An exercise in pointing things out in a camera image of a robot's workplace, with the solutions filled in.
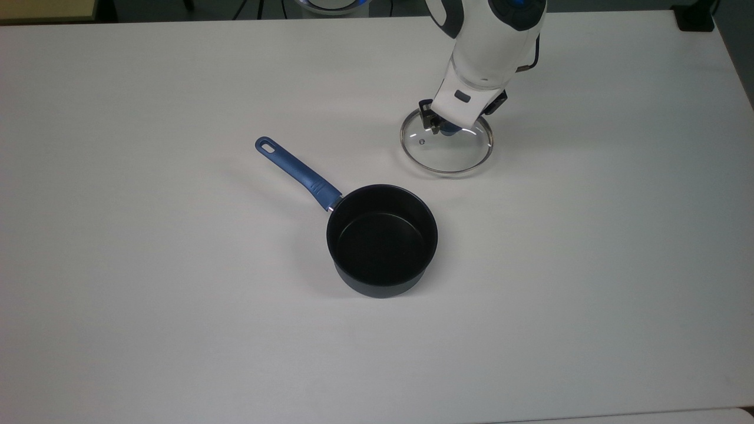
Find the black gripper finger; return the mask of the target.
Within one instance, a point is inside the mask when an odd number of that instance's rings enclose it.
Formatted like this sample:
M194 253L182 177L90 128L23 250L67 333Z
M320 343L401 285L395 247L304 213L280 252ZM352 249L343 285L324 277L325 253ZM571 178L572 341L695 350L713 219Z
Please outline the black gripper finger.
M490 102L490 104L488 104L484 108L484 110L482 110L482 114L485 116L492 115L502 104L504 104L507 101L507 99L508 99L507 91L506 90L501 91L501 93L498 94L498 96L495 97L495 99L493 99L493 101Z
M420 100L418 112L423 129L431 131L433 134L439 134L444 125L444 119L432 110L432 104L432 99Z

